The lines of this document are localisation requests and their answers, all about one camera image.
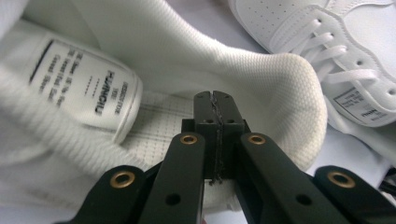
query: shoe lace eyelet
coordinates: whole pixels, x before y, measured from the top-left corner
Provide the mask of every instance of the shoe lace eyelet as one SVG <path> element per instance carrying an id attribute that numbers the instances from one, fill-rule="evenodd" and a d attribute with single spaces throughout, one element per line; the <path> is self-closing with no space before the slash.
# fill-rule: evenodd
<path id="1" fill-rule="evenodd" d="M 396 90 L 390 89 L 390 90 L 388 91 L 388 94 L 389 94 L 389 95 L 396 95 Z"/>

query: shoe tongue label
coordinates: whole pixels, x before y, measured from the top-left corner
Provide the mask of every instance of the shoe tongue label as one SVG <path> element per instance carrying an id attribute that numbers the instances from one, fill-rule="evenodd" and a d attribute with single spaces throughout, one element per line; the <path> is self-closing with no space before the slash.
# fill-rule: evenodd
<path id="1" fill-rule="evenodd" d="M 372 124 L 388 118 L 388 114 L 376 110 L 367 103 L 355 88 L 335 97 L 334 101 L 343 107 L 348 114 L 365 124 Z"/>
<path id="2" fill-rule="evenodd" d="M 34 89 L 74 119 L 111 133 L 128 116 L 136 82 L 123 66 L 59 40 L 49 43 L 30 78 Z"/>

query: white fabric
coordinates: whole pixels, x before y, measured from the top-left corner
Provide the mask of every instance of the white fabric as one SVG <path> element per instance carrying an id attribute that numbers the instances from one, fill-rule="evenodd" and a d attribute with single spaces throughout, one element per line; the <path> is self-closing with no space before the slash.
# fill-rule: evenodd
<path id="1" fill-rule="evenodd" d="M 118 147 L 98 133 L 81 130 L 29 88 L 17 89 L 21 82 L 2 68 L 2 116 L 33 135 L 32 143 L 47 146 L 29 162 L 4 166 L 0 174 L 0 181 L 34 189 L 28 194 L 31 203 L 76 209 L 83 198 L 70 196 L 86 193 L 109 167 L 126 163 L 147 169 L 160 161 L 179 132 L 180 118 L 191 118 L 191 99 L 199 91 L 230 93 L 252 131 L 273 137 L 301 169 L 318 154 L 325 104 L 314 70 L 298 56 L 228 48 L 191 28 L 163 1 L 36 0 L 24 18 L 121 59 L 141 77 L 146 90 L 135 125 Z M 59 161 L 62 168 L 54 165 Z M 35 181 L 33 174 L 46 172 L 48 178 Z M 232 183 L 206 186 L 205 206 L 234 204 L 232 189 Z M 13 201 L 16 189 L 3 192 L 7 204 L 26 202 Z"/>

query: black bracket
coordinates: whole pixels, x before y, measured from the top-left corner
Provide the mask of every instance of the black bracket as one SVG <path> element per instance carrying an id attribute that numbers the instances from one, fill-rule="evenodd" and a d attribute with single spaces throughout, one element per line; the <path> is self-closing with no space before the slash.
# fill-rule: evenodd
<path id="1" fill-rule="evenodd" d="M 269 136 L 250 132 L 230 95 L 205 91 L 162 163 L 106 172 L 59 224 L 201 224 L 204 179 L 234 179 L 249 224 L 396 223 L 395 207 L 357 175 L 335 166 L 306 175 Z"/>

